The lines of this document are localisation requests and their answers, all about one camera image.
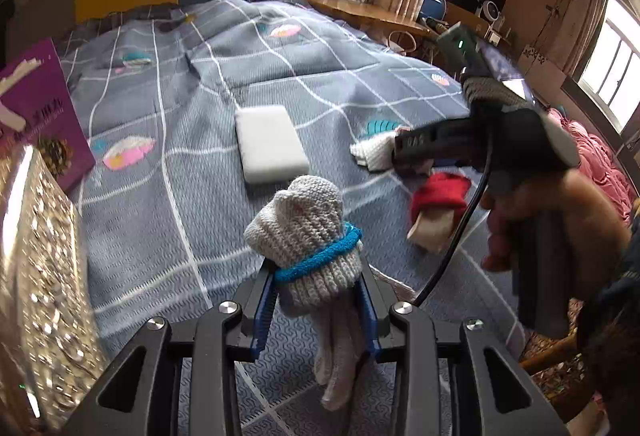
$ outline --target pink blanket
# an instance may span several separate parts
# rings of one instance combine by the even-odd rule
[[[636,191],[626,175],[616,166],[609,146],[594,134],[589,134],[577,121],[567,120],[556,109],[549,117],[574,139],[580,154],[579,170],[599,186],[616,207],[620,217],[628,221]]]

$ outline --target plaid bedspread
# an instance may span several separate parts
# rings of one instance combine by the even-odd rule
[[[343,22],[284,2],[215,0],[153,6],[80,24],[57,43],[82,129],[98,160],[72,196],[86,227],[90,294],[113,356],[153,315],[199,316],[230,298],[261,258],[242,233],[273,193],[247,186],[234,130],[239,107],[283,104],[312,174],[342,191],[346,219],[363,230],[369,263],[414,288],[439,261],[406,241],[421,179],[358,167],[349,145],[367,123],[417,126],[466,113],[460,86],[421,61],[390,53]],[[127,137],[150,139],[141,161],[102,162]],[[474,181],[478,174],[468,171]],[[486,212],[477,210],[446,274],[423,306],[436,319],[485,320],[513,353],[524,345],[510,277],[485,274]],[[237,364],[246,435],[333,436],[344,411],[320,405],[310,323],[276,307],[266,350]],[[187,432],[190,361],[182,378]],[[442,373],[443,431],[450,431]],[[394,366],[369,366],[356,389],[351,434],[387,431]]]

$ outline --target screw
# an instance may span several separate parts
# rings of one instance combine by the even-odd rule
[[[164,319],[162,317],[152,317],[146,321],[146,327],[151,331],[158,331],[164,328]]]
[[[466,321],[465,326],[469,331],[484,329],[484,323],[480,319],[469,319]]]
[[[394,311],[396,313],[400,313],[401,315],[407,315],[411,313],[413,310],[414,310],[414,307],[411,304],[409,304],[409,302],[400,301],[394,304]]]
[[[233,301],[224,301],[220,303],[220,306],[218,306],[218,311],[220,313],[224,313],[225,315],[235,313],[237,310],[238,305]]]

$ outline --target purple box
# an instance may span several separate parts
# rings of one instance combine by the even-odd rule
[[[0,157],[26,143],[38,148],[64,191],[95,165],[50,38],[0,71]]]

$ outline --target gold textured box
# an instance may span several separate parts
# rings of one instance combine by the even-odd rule
[[[81,218],[37,149],[0,161],[0,428],[58,430],[105,367]]]

